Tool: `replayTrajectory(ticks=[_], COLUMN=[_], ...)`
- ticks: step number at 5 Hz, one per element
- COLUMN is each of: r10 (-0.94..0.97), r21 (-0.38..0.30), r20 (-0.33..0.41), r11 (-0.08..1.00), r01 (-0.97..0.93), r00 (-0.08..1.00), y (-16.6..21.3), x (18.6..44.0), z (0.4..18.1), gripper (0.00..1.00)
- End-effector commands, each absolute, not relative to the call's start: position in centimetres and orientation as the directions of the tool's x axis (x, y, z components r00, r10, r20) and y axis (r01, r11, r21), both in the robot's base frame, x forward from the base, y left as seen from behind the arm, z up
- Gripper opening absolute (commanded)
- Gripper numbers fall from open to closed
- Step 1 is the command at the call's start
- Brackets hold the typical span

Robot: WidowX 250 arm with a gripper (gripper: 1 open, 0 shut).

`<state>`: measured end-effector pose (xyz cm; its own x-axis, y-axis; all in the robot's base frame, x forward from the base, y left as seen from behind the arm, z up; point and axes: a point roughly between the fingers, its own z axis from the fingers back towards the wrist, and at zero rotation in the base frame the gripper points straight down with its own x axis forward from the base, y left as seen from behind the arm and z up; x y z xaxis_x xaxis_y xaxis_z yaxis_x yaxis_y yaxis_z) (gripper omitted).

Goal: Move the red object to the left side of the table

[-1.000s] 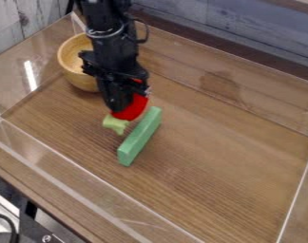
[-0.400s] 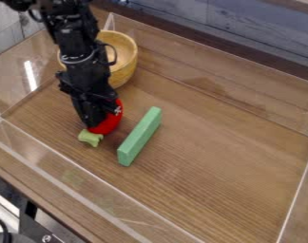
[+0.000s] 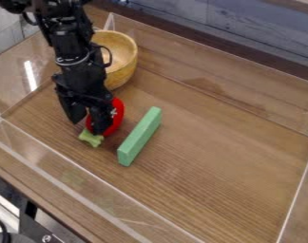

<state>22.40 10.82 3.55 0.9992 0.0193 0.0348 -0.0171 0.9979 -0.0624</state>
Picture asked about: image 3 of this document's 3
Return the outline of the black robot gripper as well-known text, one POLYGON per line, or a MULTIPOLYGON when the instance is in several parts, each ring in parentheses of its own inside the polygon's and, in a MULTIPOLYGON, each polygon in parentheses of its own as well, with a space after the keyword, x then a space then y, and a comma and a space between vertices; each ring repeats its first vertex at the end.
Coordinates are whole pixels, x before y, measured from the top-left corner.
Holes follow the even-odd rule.
POLYGON ((114 95, 105 85, 107 79, 102 56, 57 58, 61 73, 53 75, 57 94, 70 121, 77 124, 90 109, 90 131, 94 135, 109 136, 114 128, 114 95))

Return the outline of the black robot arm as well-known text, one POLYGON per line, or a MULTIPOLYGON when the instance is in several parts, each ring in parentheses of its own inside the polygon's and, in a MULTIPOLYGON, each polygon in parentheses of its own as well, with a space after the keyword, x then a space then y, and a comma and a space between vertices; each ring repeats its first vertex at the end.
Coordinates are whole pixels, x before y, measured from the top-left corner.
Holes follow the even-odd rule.
POLYGON ((61 71, 53 82, 67 118, 74 123, 90 118, 91 133, 103 135, 114 125, 114 95, 105 85, 113 62, 103 59, 106 48, 91 41, 83 5, 85 0, 0 0, 0 8, 37 26, 54 48, 61 71))

